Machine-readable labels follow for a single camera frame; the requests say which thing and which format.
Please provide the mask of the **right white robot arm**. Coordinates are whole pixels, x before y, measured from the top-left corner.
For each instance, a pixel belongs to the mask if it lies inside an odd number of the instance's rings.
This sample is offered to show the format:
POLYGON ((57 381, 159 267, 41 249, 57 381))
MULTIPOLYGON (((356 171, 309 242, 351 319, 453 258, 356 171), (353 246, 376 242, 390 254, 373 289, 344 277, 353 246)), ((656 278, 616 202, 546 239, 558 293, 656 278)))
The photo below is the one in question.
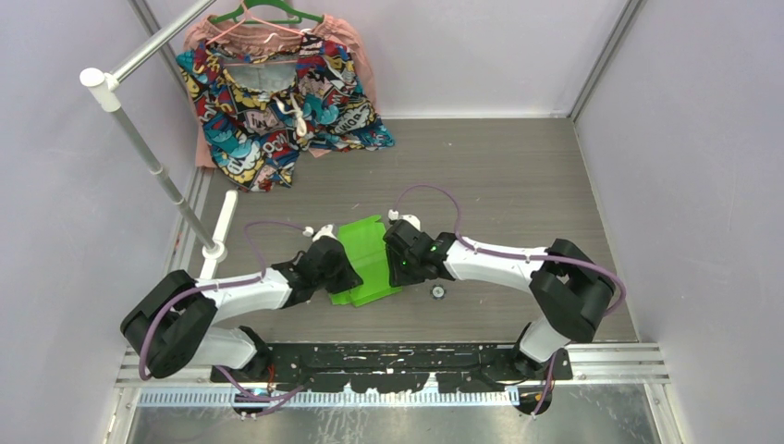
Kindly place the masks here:
POLYGON ((514 370, 528 380, 545 372, 565 346, 592 342, 602 320, 626 295, 614 273, 569 240, 514 248, 451 232, 432 238, 410 217, 394 221, 383 240, 394 287, 436 279, 481 281, 531 295, 542 315, 523 329, 512 354, 514 370))

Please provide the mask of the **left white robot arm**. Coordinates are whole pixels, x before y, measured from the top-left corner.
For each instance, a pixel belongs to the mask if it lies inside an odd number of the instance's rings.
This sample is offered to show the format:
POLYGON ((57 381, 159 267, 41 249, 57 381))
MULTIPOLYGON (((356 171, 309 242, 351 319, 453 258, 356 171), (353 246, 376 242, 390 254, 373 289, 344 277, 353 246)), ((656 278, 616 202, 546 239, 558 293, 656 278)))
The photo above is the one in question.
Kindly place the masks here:
POLYGON ((318 290, 340 293, 362 284, 344 245, 318 235, 286 262, 239 277, 195 279, 167 274, 126 315, 120 331, 138 354, 142 380, 170 377, 191 365, 256 382, 269 375, 268 344, 252 328, 220 322, 250 312, 283 310, 308 302, 318 290))

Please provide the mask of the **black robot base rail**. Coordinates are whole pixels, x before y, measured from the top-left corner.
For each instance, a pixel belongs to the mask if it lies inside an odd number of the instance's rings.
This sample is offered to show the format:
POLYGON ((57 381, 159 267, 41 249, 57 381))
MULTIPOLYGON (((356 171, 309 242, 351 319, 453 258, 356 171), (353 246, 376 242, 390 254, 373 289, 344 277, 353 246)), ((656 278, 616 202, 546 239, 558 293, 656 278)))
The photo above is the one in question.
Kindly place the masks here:
POLYGON ((516 342, 270 343, 248 333, 237 345, 202 345, 191 363, 210 366, 214 382, 317 393, 417 393, 427 384, 440 394, 483 393, 573 377, 566 349, 538 363, 516 342))

